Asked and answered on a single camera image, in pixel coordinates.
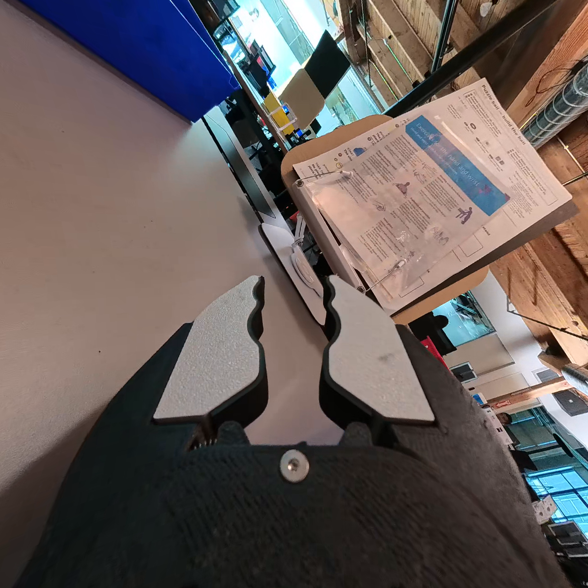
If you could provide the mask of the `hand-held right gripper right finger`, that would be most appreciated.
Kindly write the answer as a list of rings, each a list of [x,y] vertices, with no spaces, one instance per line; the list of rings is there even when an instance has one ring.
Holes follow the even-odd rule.
[[[319,384],[323,412],[336,424],[435,421],[396,324],[371,298],[338,276],[325,282]]]

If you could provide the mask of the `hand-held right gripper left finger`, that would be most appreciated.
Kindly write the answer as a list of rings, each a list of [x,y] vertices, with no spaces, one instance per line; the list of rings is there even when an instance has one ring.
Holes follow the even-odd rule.
[[[153,415],[156,422],[249,425],[264,412],[264,296],[264,277],[250,276],[196,317]]]

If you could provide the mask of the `blue plastic bin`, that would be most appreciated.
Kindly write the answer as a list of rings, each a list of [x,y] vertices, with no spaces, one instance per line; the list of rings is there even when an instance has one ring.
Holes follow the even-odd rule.
[[[190,1],[22,1],[195,122],[241,87]]]

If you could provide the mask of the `grey desk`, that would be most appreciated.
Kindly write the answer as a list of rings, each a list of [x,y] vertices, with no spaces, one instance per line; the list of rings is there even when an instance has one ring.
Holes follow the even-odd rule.
[[[104,408],[184,323],[265,278],[258,444],[335,443],[320,327],[204,121],[1,1],[1,587]]]

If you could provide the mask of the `black desk mat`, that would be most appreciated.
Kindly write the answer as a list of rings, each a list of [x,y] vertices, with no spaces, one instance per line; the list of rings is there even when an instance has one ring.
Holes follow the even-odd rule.
[[[226,121],[220,107],[207,112],[202,121],[222,152],[233,175],[261,222],[285,228],[285,222],[273,198],[262,183],[238,138]]]

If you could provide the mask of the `red storage bin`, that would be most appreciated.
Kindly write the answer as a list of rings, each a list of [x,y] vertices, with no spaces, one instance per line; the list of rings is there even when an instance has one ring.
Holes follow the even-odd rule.
[[[437,347],[435,346],[434,342],[430,339],[430,337],[426,337],[424,339],[422,339],[421,344],[430,351],[430,353],[437,358],[437,360],[443,364],[445,366],[445,368],[450,371],[448,365],[445,363],[445,360],[443,358],[443,356],[439,353],[439,351],[437,350]]]

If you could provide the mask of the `wooden document stand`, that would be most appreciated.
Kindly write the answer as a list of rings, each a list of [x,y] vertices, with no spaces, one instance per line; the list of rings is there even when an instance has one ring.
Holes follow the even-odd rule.
[[[293,194],[293,185],[298,180],[298,175],[293,168],[295,164],[313,158],[314,156],[321,155],[328,149],[337,148],[342,143],[355,139],[361,133],[371,134],[372,129],[378,128],[391,121],[392,119],[390,117],[383,114],[370,115],[360,121],[341,126],[325,136],[304,142],[289,151],[285,151],[281,162],[282,181],[286,187],[288,195],[290,195],[291,200],[296,203],[298,209],[302,211],[303,206],[298,203],[300,200],[298,195]],[[410,303],[405,304],[398,312],[390,313],[390,315],[397,322],[407,324],[419,314],[423,314],[433,309],[435,306],[448,301],[450,298],[476,287],[483,282],[488,274],[489,264],[510,254],[518,247],[525,245],[527,242],[540,237],[542,234],[550,231],[558,224],[566,222],[578,213],[579,210],[576,201],[569,200],[568,202],[563,203],[556,210],[550,212],[546,217],[505,242],[494,251],[491,251],[482,260],[471,264],[453,276],[449,276],[445,282],[439,283],[437,286],[425,290],[420,298],[416,298]],[[316,292],[299,277],[290,261],[290,255],[292,253],[291,244],[293,243],[293,235],[290,229],[276,229],[275,231],[269,231],[269,223],[264,222],[261,225],[260,232],[270,247],[270,250],[280,261],[280,264],[289,276],[290,283],[296,289],[300,298],[304,301],[313,318],[320,324],[320,326],[323,326],[325,323],[325,309],[322,300]]]

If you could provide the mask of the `printed instruction sheet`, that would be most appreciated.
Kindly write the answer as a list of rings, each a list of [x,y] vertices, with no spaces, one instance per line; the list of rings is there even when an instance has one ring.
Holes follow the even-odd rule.
[[[448,115],[419,115],[304,187],[372,289],[399,297],[510,200]]]

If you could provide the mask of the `white printed form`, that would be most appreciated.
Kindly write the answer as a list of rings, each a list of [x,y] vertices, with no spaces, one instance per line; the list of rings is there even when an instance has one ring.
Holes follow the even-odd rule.
[[[426,114],[450,117],[450,121],[455,123],[458,131],[463,132],[466,138],[472,141],[474,152],[504,181],[511,200],[469,239],[438,261],[411,288],[405,290],[399,297],[390,299],[383,296],[381,290],[372,289],[371,283],[361,271],[359,261],[315,205],[310,193],[303,185],[302,178],[338,170],[342,164],[353,160],[367,148],[379,143],[400,125]],[[485,80],[412,109],[407,114],[372,129],[371,134],[363,133],[337,148],[299,162],[293,168],[302,181],[303,194],[310,197],[341,242],[347,254],[345,260],[351,260],[352,269],[358,271],[379,304],[391,313],[399,311],[405,304],[420,298],[425,290],[445,282],[449,276],[482,260],[491,251],[571,200],[569,192],[555,179],[536,150],[520,133]]]

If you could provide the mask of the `yellow storage bin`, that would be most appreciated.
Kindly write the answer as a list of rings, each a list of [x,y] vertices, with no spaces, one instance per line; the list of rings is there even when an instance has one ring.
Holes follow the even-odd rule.
[[[272,90],[269,90],[264,98],[263,106],[284,136],[290,136],[296,132],[298,129],[297,117],[288,104],[283,103]]]

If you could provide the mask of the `beige chair back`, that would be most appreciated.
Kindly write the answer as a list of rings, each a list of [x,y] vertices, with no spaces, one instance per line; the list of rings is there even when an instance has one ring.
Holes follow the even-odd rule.
[[[325,107],[325,99],[305,69],[299,69],[279,95],[282,104],[286,104],[296,117],[296,124],[301,130],[311,123]]]

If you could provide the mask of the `metal ventilation duct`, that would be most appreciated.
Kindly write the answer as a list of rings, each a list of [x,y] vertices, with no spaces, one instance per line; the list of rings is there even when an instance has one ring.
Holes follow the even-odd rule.
[[[574,67],[561,89],[542,106],[523,128],[522,134],[539,149],[561,130],[587,112],[587,60]]]

